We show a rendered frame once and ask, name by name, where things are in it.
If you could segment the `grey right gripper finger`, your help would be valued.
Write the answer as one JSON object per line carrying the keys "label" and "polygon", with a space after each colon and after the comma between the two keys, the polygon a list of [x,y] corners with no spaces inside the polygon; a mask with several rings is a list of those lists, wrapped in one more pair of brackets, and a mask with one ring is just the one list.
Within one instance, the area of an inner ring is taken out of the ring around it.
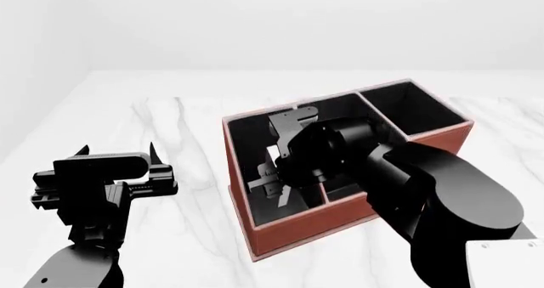
{"label": "grey right gripper finger", "polygon": [[278,170],[274,162],[265,162],[258,165],[259,178],[247,183],[249,193],[262,190],[265,198],[277,199],[277,206],[287,206],[292,188],[283,183],[279,178]]}
{"label": "grey right gripper finger", "polygon": [[277,137],[279,149],[287,149],[289,142],[299,134],[307,124],[317,121],[318,109],[307,106],[300,109],[284,111],[269,116],[269,129]]}

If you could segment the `red-brown caddy with black compartments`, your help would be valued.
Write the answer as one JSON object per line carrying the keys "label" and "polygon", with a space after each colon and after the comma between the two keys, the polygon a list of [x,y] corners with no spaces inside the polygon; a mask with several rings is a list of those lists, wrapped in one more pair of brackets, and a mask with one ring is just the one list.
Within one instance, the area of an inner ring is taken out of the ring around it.
{"label": "red-brown caddy with black compartments", "polygon": [[258,165],[286,154],[276,145],[269,116],[307,106],[318,109],[317,121],[364,117],[377,124],[385,142],[417,142],[451,153],[459,152],[473,127],[471,119],[411,79],[226,116],[229,192],[253,261],[376,217],[366,193],[348,178],[292,188],[287,206],[277,206],[262,190],[249,193],[247,183],[259,178]]}

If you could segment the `white robot torso panel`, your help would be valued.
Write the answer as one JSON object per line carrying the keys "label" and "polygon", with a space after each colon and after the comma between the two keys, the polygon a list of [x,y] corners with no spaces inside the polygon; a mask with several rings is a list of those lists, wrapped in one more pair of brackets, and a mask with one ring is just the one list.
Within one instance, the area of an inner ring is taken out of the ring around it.
{"label": "white robot torso panel", "polygon": [[466,244],[470,288],[544,288],[544,239]]}

